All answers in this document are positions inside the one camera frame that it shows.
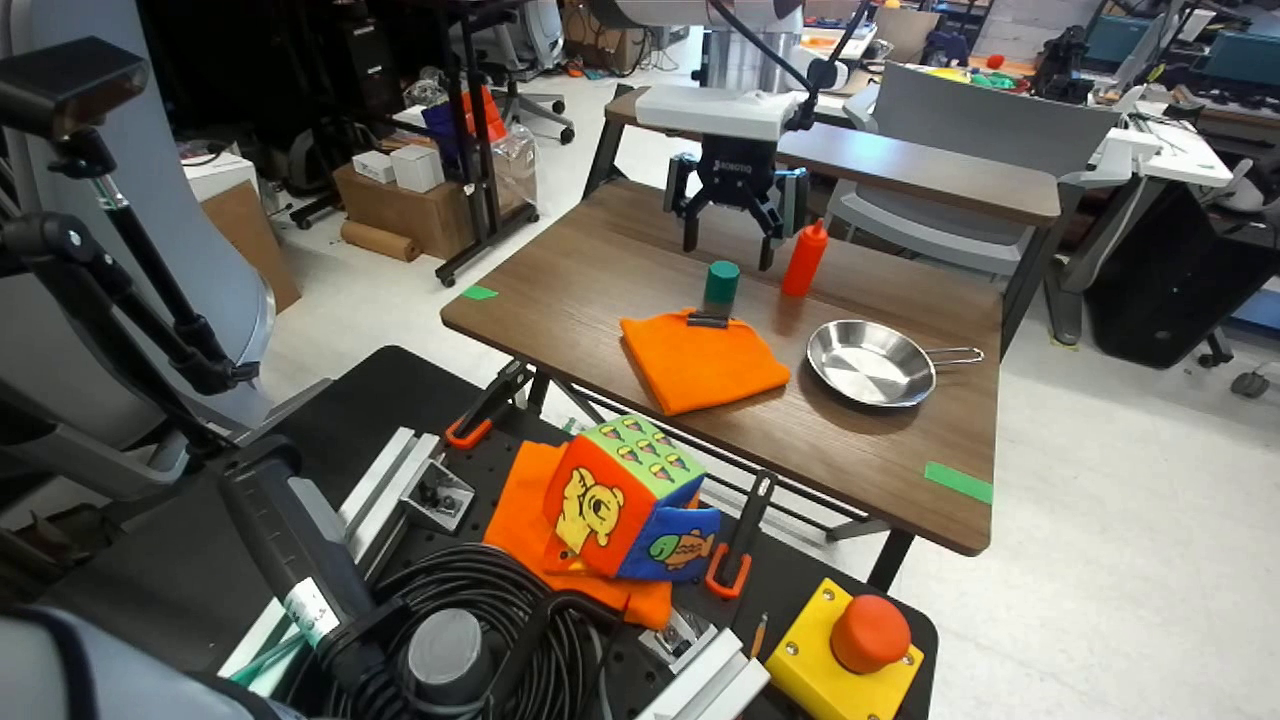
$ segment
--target gray floor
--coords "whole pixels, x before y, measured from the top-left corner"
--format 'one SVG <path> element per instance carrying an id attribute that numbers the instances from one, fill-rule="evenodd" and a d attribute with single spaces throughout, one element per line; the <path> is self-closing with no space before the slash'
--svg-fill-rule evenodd
<path id="1" fill-rule="evenodd" d="M 658 77 L 680 77 L 668 52 Z M 604 78 L 547 78 L 580 125 L 542 139 L 546 223 L 578 202 L 601 130 Z M 662 185 L 678 142 L 631 130 L 624 167 Z M 391 265 L 338 245 L 338 221 L 291 236 L 305 299 L 277 324 L 263 387 L 286 399 L 405 343 L 468 379 L 505 357 L 442 329 L 437 259 Z M 1147 372 L 1061 346 L 1043 317 L 1001 372 L 998 538 L 984 554 L 917 545 L 895 595 L 942 626 L 937 716 L 1280 716 L 1280 393 L 1237 399 L 1229 379 L 1278 361 L 1241 346 L 1225 372 Z M 882 538 L 804 552 L 863 576 Z"/>

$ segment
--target orange towel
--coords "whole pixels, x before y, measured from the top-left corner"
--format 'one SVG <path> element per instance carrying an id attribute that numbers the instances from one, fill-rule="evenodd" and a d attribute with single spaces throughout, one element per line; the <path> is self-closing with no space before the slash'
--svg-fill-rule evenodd
<path id="1" fill-rule="evenodd" d="M 610 579 L 563 561 L 563 545 L 546 514 L 547 483 L 561 454 L 563 446 L 521 443 L 505 495 L 497 501 L 486 528 L 486 545 L 518 554 L 553 592 L 586 592 L 597 605 L 621 612 L 629 625 L 666 630 L 671 625 L 671 584 Z"/>
<path id="2" fill-rule="evenodd" d="M 666 416 L 775 393 L 791 376 L 745 318 L 727 329 L 693 329 L 690 311 L 624 318 L 624 346 Z"/>

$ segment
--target metal pan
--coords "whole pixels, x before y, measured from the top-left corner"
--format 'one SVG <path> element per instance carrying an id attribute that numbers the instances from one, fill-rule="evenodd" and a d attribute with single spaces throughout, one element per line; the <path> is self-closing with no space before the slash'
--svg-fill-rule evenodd
<path id="1" fill-rule="evenodd" d="M 812 333 L 804 361 L 851 402 L 920 407 L 937 387 L 937 365 L 981 365 L 984 351 L 926 351 L 913 335 L 887 324 L 833 318 Z"/>

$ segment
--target green sticker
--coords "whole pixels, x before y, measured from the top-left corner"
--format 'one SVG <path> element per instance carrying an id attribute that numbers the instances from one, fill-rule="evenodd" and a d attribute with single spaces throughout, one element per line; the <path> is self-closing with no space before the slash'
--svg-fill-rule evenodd
<path id="1" fill-rule="evenodd" d="M 477 304 L 497 299 L 497 289 L 472 282 L 465 289 L 465 299 L 477 299 Z"/>
<path id="2" fill-rule="evenodd" d="M 981 475 L 955 471 L 954 463 L 926 463 L 926 480 L 950 490 L 960 490 L 978 502 L 993 502 L 993 483 Z"/>

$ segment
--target cloth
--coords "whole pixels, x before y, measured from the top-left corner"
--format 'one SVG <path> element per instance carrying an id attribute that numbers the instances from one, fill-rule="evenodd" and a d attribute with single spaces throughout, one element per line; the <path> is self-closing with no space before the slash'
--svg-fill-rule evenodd
<path id="1" fill-rule="evenodd" d="M 671 625 L 671 584 L 610 579 L 563 561 L 563 545 L 546 514 L 547 483 L 561 467 L 561 454 L 563 446 L 521 443 L 505 495 L 497 501 L 486 528 L 486 545 L 518 554 L 553 592 L 586 592 L 597 605 L 621 612 L 629 625 L 666 630 Z"/>
<path id="2" fill-rule="evenodd" d="M 624 346 L 666 416 L 775 393 L 791 376 L 745 318 L 727 329 L 698 329 L 690 311 L 624 318 Z"/>

